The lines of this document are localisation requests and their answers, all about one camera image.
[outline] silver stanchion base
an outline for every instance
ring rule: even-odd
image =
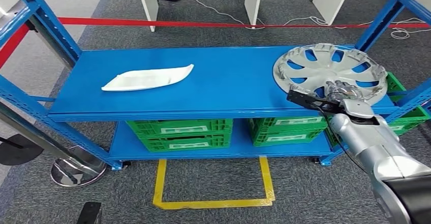
[[[85,171],[73,161],[56,159],[51,168],[51,179],[63,187],[81,187],[97,181],[105,172],[106,164],[79,146],[69,149],[70,153],[87,163]]]

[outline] stanchion base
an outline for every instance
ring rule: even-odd
[[[21,165],[38,157],[43,151],[43,148],[39,147],[37,144],[28,140],[26,137],[24,137],[21,134],[16,134],[8,138],[8,140],[22,146],[23,148],[19,149],[7,143],[0,144],[0,164],[1,165],[5,165],[5,166]]]
[[[56,184],[63,187],[81,187],[97,181],[105,172],[106,164],[81,147],[75,146],[70,148],[69,151],[86,162],[87,167],[91,168],[95,173],[83,172],[71,166],[70,161],[56,159],[51,168],[51,179]]]

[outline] lower shelf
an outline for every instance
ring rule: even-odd
[[[254,147],[249,136],[247,120],[236,119],[233,124],[231,145],[223,149],[185,150],[171,152],[149,152],[125,122],[119,122],[109,151],[110,158],[128,161],[141,159],[202,159],[242,158],[266,155],[275,156],[323,156],[332,154],[322,132],[315,140],[304,144],[285,144],[269,147]]]

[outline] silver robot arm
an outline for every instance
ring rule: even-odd
[[[287,100],[334,114],[330,127],[361,161],[391,224],[431,223],[431,169],[412,158],[353,85],[327,82],[326,99],[292,87]]]

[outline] white cable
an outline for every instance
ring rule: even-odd
[[[392,23],[400,24],[400,23],[426,23],[426,22],[419,19],[419,18],[413,17],[413,18],[410,18],[410,19],[407,19],[404,21],[392,22]],[[431,29],[424,29],[424,30],[418,30],[418,31],[407,31],[406,29],[400,28],[400,27],[393,27],[392,30],[394,30],[394,31],[391,32],[391,37],[394,39],[397,39],[397,40],[408,39],[408,38],[410,38],[410,34],[431,31]]]
[[[206,8],[210,8],[210,9],[212,9],[212,10],[214,10],[215,12],[217,12],[218,14],[220,14],[220,15],[224,15],[224,16],[228,16],[228,17],[230,17],[230,18],[232,18],[233,20],[235,20],[235,21],[237,21],[237,22],[239,22],[239,23],[241,23],[241,24],[244,24],[245,25],[245,23],[243,23],[243,22],[241,22],[240,20],[238,20],[238,19],[236,19],[236,18],[234,18],[232,15],[230,15],[230,14],[227,14],[227,13],[223,13],[223,12],[219,12],[216,8],[214,8],[214,7],[210,7],[210,6],[207,6],[207,5],[205,5],[204,3],[202,3],[202,2],[200,2],[199,0],[195,0],[197,3],[199,3],[199,4],[201,4],[201,5],[203,5],[204,7],[206,7]],[[263,29],[263,28],[265,28],[265,27],[258,27],[258,28],[253,28],[253,27],[245,27],[245,28],[247,28],[247,29],[253,29],[253,30],[258,30],[258,29]]]
[[[200,2],[199,0],[194,0],[194,1],[196,1],[197,3],[199,3],[199,4],[203,5],[203,6],[204,6],[204,7],[206,7],[206,8],[210,8],[210,9],[214,10],[215,12],[217,12],[217,14],[224,15],[224,16],[228,16],[228,17],[232,18],[234,21],[239,22],[239,23],[241,23],[241,24],[244,24],[244,25],[245,25],[245,23],[243,23],[242,21],[240,21],[240,20],[238,20],[238,19],[234,18],[234,17],[233,17],[232,15],[230,15],[230,14],[223,13],[223,12],[219,12],[216,8],[214,8],[214,7],[210,7],[210,6],[207,6],[206,4],[204,4],[204,3]],[[307,20],[307,19],[311,20],[312,22],[314,22],[315,24],[317,24],[317,25],[319,25],[319,26],[333,27],[333,26],[329,25],[325,20],[322,20],[322,19],[320,19],[320,18],[318,18],[318,17],[315,17],[315,16],[311,16],[311,17],[301,17],[301,18],[293,18],[293,19],[290,19],[289,21],[285,22],[285,23],[283,24],[283,26],[285,26],[285,25],[287,25],[287,24],[289,24],[290,22],[293,22],[293,21],[297,21],[297,20]],[[262,23],[263,25],[265,25],[265,23],[263,23],[263,22],[262,22],[262,20],[260,20],[259,18],[257,18],[257,20],[258,20],[260,23]],[[365,23],[361,23],[361,24],[358,24],[358,25],[360,25],[360,26],[361,26],[361,25],[367,25],[367,24],[370,24],[370,23],[372,23],[372,22],[373,22],[373,21],[371,21],[371,22],[365,22]],[[410,18],[410,19],[407,19],[407,20],[403,20],[403,21],[399,21],[399,22],[392,22],[392,23],[400,24],[400,23],[426,23],[426,22],[425,22],[425,21],[423,21],[423,20],[421,20],[421,19],[419,19],[419,18],[413,17],[413,18]],[[252,30],[259,30],[259,29],[263,29],[263,28],[265,28],[265,27],[259,27],[259,28],[245,27],[245,28],[247,28],[247,29],[252,29]],[[347,27],[333,27],[333,28],[337,28],[337,29],[344,29],[344,28],[347,28]],[[431,31],[431,29],[418,30],[418,31],[407,31],[407,30],[405,30],[404,28],[400,28],[400,27],[394,27],[394,28],[392,28],[392,30],[394,30],[394,31],[392,31],[390,35],[391,35],[391,37],[392,37],[392,38],[397,39],[397,40],[405,40],[405,39],[408,39],[408,38],[410,37],[410,34],[419,33],[419,32]]]

